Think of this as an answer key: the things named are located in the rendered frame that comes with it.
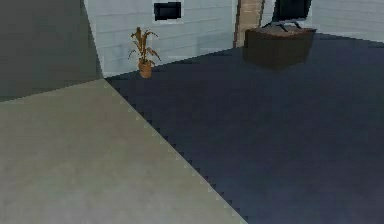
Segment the black television set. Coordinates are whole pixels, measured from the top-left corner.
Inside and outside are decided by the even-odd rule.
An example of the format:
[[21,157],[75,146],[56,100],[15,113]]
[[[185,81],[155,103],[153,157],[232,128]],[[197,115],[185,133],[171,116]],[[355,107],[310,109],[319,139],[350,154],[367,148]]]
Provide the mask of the black television set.
[[293,23],[298,29],[301,29],[298,22],[304,21],[308,17],[311,2],[312,0],[276,0],[272,19],[264,25],[264,28],[278,26],[287,32],[285,24]]

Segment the brown wooden room door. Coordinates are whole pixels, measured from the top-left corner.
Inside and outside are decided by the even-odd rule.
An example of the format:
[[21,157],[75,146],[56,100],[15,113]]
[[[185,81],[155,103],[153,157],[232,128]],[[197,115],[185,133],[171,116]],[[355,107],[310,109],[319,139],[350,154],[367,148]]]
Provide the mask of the brown wooden room door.
[[261,24],[265,0],[236,0],[233,47],[244,45],[245,31]]

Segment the brown potted house plant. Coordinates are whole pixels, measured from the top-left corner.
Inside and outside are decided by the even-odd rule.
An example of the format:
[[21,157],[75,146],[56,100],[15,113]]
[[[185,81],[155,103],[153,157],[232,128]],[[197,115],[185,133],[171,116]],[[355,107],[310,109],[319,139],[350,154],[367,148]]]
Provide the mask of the brown potted house plant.
[[139,74],[143,78],[152,77],[152,67],[155,65],[155,62],[150,59],[149,56],[155,56],[158,60],[161,60],[158,53],[147,45],[147,39],[150,35],[157,37],[157,34],[153,31],[149,29],[143,31],[140,27],[137,27],[136,31],[131,34],[132,42],[136,48],[130,51],[129,57],[131,57],[133,53],[138,54],[137,66]]

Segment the dark brown television stand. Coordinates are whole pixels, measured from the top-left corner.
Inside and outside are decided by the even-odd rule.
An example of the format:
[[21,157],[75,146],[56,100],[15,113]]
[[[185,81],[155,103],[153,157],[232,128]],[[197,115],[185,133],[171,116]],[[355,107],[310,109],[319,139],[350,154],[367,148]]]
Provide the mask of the dark brown television stand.
[[316,30],[287,26],[252,28],[245,31],[243,59],[271,70],[283,70],[304,63]]

